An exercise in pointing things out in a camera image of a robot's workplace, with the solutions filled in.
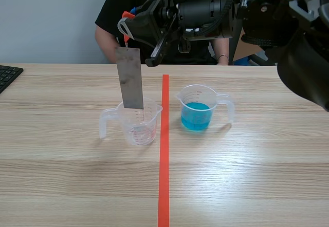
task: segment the wood grain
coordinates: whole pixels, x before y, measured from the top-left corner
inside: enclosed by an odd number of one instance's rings
[[[160,125],[147,147],[117,122],[98,140],[100,112],[121,102],[116,66],[13,66],[24,72],[0,94],[0,226],[156,226]],[[274,67],[142,73],[159,104],[170,76],[172,227],[328,225],[329,116]],[[230,93],[236,122],[219,106],[205,132],[184,129],[175,95],[190,84]]]

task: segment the plastic measuring cup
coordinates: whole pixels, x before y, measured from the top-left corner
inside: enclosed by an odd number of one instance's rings
[[[234,121],[234,102],[229,95],[220,94],[203,85],[183,88],[176,96],[181,102],[181,122],[191,130],[204,130],[209,126],[217,105],[228,106],[229,123]]]
[[[109,120],[118,120],[130,144],[150,144],[156,136],[156,118],[162,106],[148,98],[143,100],[144,110],[124,108],[123,102],[116,108],[104,110],[99,118],[99,138],[106,137],[106,124]]]

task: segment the blue liquid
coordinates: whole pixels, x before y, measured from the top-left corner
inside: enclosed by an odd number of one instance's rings
[[[191,102],[187,106],[197,110],[208,110],[209,107],[203,103]],[[181,111],[182,124],[191,130],[204,130],[209,126],[211,121],[212,111],[197,111],[183,107]]]

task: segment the metal plate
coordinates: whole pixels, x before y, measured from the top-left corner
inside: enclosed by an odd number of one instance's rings
[[[123,106],[144,109],[139,49],[119,47],[116,56]]]

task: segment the black keyboard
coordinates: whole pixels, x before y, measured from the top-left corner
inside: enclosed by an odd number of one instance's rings
[[[0,65],[0,93],[5,90],[22,72],[22,68]]]

